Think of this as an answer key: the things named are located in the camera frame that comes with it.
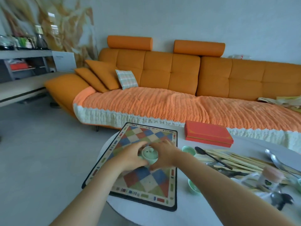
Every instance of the checkered cushion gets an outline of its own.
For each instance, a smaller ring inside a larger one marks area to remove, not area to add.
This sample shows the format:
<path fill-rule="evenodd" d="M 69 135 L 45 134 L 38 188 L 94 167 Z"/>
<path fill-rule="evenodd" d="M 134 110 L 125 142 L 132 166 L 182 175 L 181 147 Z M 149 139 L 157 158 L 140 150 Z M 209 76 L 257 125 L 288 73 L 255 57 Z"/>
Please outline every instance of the checkered cushion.
<path fill-rule="evenodd" d="M 133 72 L 124 71 L 124 70 L 116 70 L 118 75 L 119 82 L 122 86 L 122 89 L 127 89 L 131 87 L 138 87 L 138 83 L 133 75 Z"/>

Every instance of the small jar with pink lid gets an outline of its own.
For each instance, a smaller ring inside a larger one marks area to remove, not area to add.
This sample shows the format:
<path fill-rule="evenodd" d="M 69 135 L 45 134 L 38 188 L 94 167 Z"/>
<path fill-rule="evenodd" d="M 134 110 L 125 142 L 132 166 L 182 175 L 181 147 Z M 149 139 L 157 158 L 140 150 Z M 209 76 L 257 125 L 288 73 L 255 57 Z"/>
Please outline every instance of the small jar with pink lid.
<path fill-rule="evenodd" d="M 265 192 L 274 191 L 285 178 L 284 174 L 275 167 L 266 166 L 257 181 L 257 187 Z"/>

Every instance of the sofa headrest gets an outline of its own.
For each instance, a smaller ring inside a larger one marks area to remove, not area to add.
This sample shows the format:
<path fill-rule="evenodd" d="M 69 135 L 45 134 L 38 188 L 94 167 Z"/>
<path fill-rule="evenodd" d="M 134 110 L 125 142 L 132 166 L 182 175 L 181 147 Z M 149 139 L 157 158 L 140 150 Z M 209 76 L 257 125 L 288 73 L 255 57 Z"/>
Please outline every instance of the sofa headrest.
<path fill-rule="evenodd" d="M 153 49 L 153 38 L 151 37 L 109 35 L 107 43 L 109 48 L 143 51 L 151 51 Z"/>
<path fill-rule="evenodd" d="M 173 52 L 179 54 L 221 57 L 225 47 L 226 44 L 224 43 L 175 40 Z"/>

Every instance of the throw pillow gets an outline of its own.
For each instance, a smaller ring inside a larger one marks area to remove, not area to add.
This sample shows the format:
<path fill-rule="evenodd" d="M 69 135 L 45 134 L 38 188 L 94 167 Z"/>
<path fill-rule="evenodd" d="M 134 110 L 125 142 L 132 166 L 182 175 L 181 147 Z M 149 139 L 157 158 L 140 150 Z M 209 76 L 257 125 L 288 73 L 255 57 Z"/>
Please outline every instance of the throw pillow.
<path fill-rule="evenodd" d="M 122 86 L 122 89 L 127 89 L 131 87 L 138 87 L 137 80 L 135 79 L 135 76 L 133 72 L 124 71 L 124 70 L 116 70 L 119 82 Z"/>
<path fill-rule="evenodd" d="M 99 91 L 100 93 L 105 93 L 109 91 L 107 87 L 98 79 L 98 77 L 88 68 L 76 68 L 75 73 L 81 76 L 90 86 Z"/>
<path fill-rule="evenodd" d="M 120 88 L 115 72 L 118 68 L 114 64 L 94 60 L 85 60 L 85 62 L 108 89 L 113 90 Z"/>

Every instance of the person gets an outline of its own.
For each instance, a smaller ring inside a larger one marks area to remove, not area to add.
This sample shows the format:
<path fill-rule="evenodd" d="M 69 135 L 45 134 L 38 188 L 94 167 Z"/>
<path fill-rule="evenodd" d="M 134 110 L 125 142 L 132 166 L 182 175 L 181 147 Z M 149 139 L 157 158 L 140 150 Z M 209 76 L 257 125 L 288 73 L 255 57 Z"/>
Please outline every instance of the person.
<path fill-rule="evenodd" d="M 97 225 L 108 194 L 120 173 L 147 165 L 146 160 L 138 157 L 139 149 L 146 143 L 127 146 L 108 160 L 50 226 Z M 150 170 L 178 167 L 199 188 L 223 225 L 294 225 L 276 208 L 189 153 L 182 152 L 168 140 L 150 146 L 159 155 Z"/>

